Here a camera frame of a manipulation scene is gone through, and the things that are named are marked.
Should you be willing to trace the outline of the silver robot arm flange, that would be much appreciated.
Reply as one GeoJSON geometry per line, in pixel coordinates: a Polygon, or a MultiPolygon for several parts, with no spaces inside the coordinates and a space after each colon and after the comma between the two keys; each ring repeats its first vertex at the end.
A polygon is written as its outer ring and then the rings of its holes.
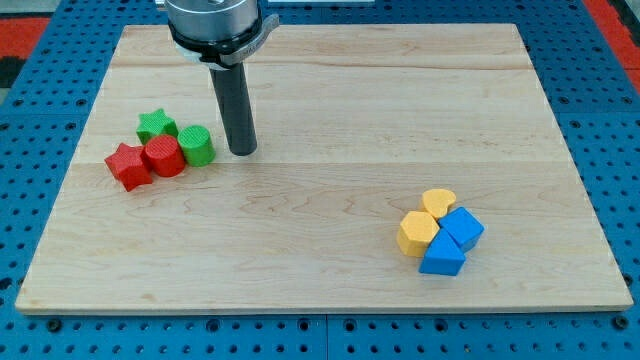
{"type": "Polygon", "coordinates": [[[188,60],[226,71],[255,54],[280,25],[257,0],[164,0],[175,47],[188,60]]]}

